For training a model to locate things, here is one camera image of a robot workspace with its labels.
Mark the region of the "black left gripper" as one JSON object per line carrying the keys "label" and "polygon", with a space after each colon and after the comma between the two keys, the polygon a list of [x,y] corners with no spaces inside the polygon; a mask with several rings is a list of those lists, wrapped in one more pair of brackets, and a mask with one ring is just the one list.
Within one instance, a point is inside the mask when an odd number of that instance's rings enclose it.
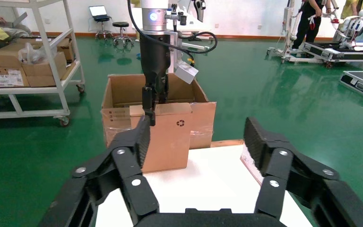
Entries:
{"label": "black left gripper", "polygon": [[[157,44],[140,36],[141,66],[146,78],[146,84],[158,89],[159,104],[165,104],[168,98],[169,82],[167,69],[170,67],[171,57],[168,46]],[[150,86],[142,88],[142,106],[145,115],[150,120],[150,126],[155,126],[156,92]]]}

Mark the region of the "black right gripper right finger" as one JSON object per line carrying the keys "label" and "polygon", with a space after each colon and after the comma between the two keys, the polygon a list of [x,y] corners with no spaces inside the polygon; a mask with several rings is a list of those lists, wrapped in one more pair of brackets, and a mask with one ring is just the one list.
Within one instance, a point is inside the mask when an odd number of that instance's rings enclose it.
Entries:
{"label": "black right gripper right finger", "polygon": [[319,227],[363,227],[363,201],[336,170],[302,154],[254,117],[246,119],[243,138],[263,178],[255,213],[280,219],[289,192],[311,211]]}

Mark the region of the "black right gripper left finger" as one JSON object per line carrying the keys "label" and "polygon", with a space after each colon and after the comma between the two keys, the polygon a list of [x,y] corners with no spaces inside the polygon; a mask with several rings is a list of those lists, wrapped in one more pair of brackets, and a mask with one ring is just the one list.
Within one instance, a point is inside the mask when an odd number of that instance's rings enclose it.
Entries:
{"label": "black right gripper left finger", "polygon": [[98,206],[119,189],[135,227],[153,227],[159,204],[142,167],[150,142],[150,122],[118,133],[108,149],[73,170],[39,222],[40,227],[90,227]]}

